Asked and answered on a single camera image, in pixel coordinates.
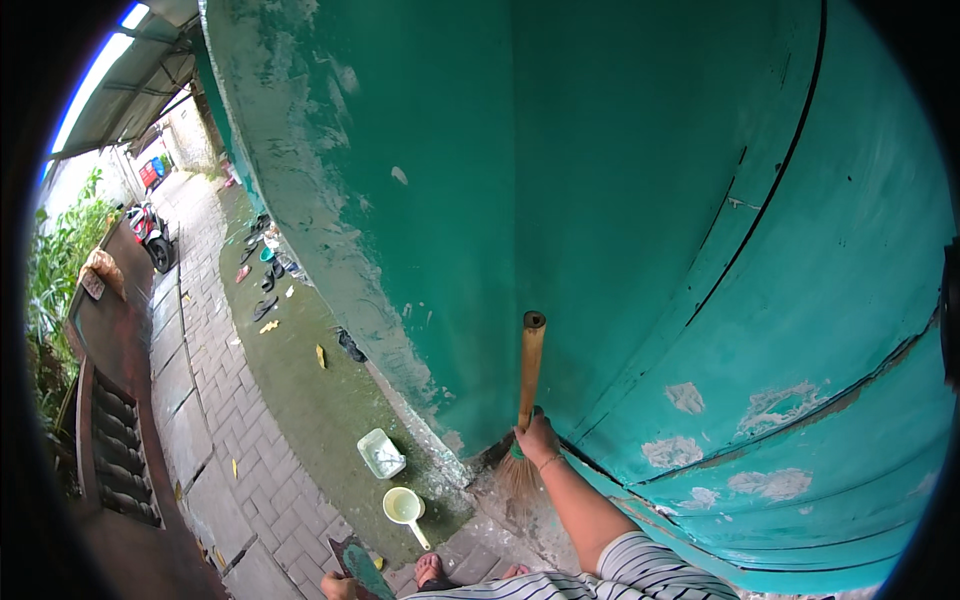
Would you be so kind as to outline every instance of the corrugated roof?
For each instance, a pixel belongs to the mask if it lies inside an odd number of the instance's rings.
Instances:
[[[196,14],[180,27],[151,14],[136,30],[118,27],[133,43],[90,96],[63,150],[50,158],[126,144],[143,135],[193,75],[186,32],[198,23]]]

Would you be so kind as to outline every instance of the paved path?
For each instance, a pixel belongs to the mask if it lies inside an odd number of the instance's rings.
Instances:
[[[187,522],[217,557],[231,594],[323,598],[320,580],[336,568],[326,539],[352,530],[287,445],[247,366],[219,273],[221,183],[174,173],[154,194],[179,231],[180,264],[154,298],[155,412],[168,468]],[[543,566],[518,549],[481,514],[437,551],[451,578],[470,584],[502,574],[511,561]],[[500,558],[507,554],[509,561]],[[399,597],[416,588],[411,564],[384,576]]]

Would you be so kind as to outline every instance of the foot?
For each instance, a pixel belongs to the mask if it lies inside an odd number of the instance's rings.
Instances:
[[[530,569],[526,564],[511,564],[510,568],[507,569],[507,572],[503,574],[501,579],[510,579],[511,577],[516,577],[517,575],[526,575],[530,572]]]
[[[430,552],[417,559],[417,565],[414,567],[414,577],[417,580],[418,588],[421,588],[431,579],[442,579],[444,577],[444,565],[440,562],[440,556],[436,552]]]

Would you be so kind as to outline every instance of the teal painted wall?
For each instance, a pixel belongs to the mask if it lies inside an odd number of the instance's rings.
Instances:
[[[243,151],[238,148],[233,141],[233,130],[230,127],[227,118],[227,111],[224,107],[224,100],[220,97],[220,87],[217,85],[217,78],[213,74],[213,65],[210,64],[210,55],[206,50],[206,40],[199,33],[190,38],[192,50],[197,65],[197,76],[204,87],[206,101],[210,105],[210,114],[213,116],[213,123],[217,126],[221,139],[224,140],[224,147],[227,149],[227,156],[233,167],[240,176],[240,182],[247,191],[247,197],[253,204],[253,210],[260,213],[265,210],[263,199],[259,192],[253,186],[253,176],[247,161],[243,157]]]
[[[459,457],[516,417],[536,308],[540,403],[655,536],[745,588],[868,586],[953,411],[944,164],[846,2],[693,4],[202,13],[254,187]]]

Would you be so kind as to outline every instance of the paint tray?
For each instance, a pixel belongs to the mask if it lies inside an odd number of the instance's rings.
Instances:
[[[377,479],[390,479],[407,466],[407,457],[400,454],[379,427],[357,442],[357,450]]]

